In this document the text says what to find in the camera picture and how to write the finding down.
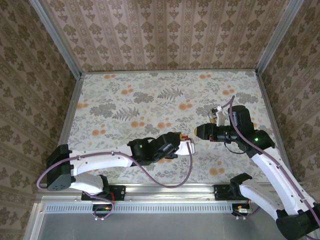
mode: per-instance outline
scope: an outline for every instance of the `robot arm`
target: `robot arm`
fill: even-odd
[[[230,197],[234,199],[245,197],[254,201],[276,221],[280,232],[289,240],[299,239],[319,228],[308,205],[319,217],[320,204],[316,204],[316,201],[294,178],[282,161],[279,151],[269,135],[263,130],[254,129],[248,109],[241,105],[233,106],[232,116],[229,115],[229,118],[233,118],[237,129],[250,143],[259,147],[276,161],[245,142],[233,126],[206,123],[198,126],[194,133],[197,137],[211,142],[237,143],[238,147],[262,169],[280,197],[280,201],[260,187],[246,173],[230,180]]]
[[[73,150],[68,145],[60,145],[46,161],[47,168],[60,160],[71,158],[47,174],[47,190],[60,191],[67,188],[81,190],[93,195],[109,192],[107,177],[92,175],[88,171],[110,167],[133,167],[135,164],[127,156],[135,159],[140,165],[147,166],[163,158],[177,158],[191,153],[195,145],[188,137],[180,133],[168,132],[157,139],[135,139],[128,144],[100,150]]]

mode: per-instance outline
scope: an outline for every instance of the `table surface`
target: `table surface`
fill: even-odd
[[[253,71],[88,74],[83,78],[68,139],[70,149],[105,149],[134,139],[182,132],[194,139],[196,150],[188,183],[224,183],[241,173],[268,182],[246,154],[233,154],[222,143],[194,135],[197,126],[209,122],[210,109],[235,95],[234,104],[245,105],[255,128],[265,130],[275,141]],[[240,151],[235,145],[229,147]],[[189,157],[179,156],[145,168],[161,183],[180,183],[188,167]],[[152,183],[137,167],[111,167],[91,173],[106,175],[110,183]]]

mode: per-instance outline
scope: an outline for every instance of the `gray leaf pattern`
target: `gray leaf pattern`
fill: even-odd
[[[274,139],[253,71],[87,74],[68,144],[70,149],[106,149],[134,139],[182,132],[194,139],[196,149],[189,183],[228,182],[244,172],[266,182],[247,156],[232,154],[223,144],[194,135],[195,127],[209,122],[210,109],[225,104],[232,95],[236,95],[234,104],[249,109],[255,128]],[[238,151],[232,144],[229,147]],[[145,168],[165,184],[180,183],[188,167],[189,158],[179,156]],[[137,167],[111,167],[91,173],[106,175],[110,183],[151,183]]]

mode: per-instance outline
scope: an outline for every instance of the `floral tablecloth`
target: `floral tablecloth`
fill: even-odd
[[[233,154],[221,143],[194,135],[197,126],[209,122],[207,113],[211,108],[235,95],[234,104],[245,105],[254,126],[274,140],[253,71],[88,74],[83,78],[68,140],[70,149],[104,149],[137,138],[182,132],[194,139],[196,149],[189,183],[228,182],[244,172],[258,182],[268,181],[246,154]],[[235,146],[230,148],[239,151]],[[180,183],[188,167],[189,157],[180,156],[145,168],[162,183]],[[106,175],[111,183],[151,183],[137,167],[112,167],[91,173]]]

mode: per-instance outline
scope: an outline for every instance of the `wallpaper wall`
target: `wallpaper wall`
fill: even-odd
[[[201,140],[194,134],[197,126],[209,123],[210,109],[235,95],[234,104],[245,105],[254,126],[274,138],[253,71],[89,74],[83,79],[68,140],[71,149],[106,149],[181,132],[195,142],[189,183],[229,182],[244,172],[258,182],[268,182],[245,154],[230,153],[221,142]],[[229,148],[239,152],[233,145]],[[189,157],[162,159],[146,169],[161,183],[180,183],[189,169]],[[92,174],[103,174],[110,183],[152,183],[138,167],[110,167]]]
[[[320,201],[320,1],[305,0],[262,79],[293,172]]]
[[[289,0],[42,0],[82,72],[254,69]]]
[[[75,79],[28,1],[0,1],[0,239],[22,239]]]

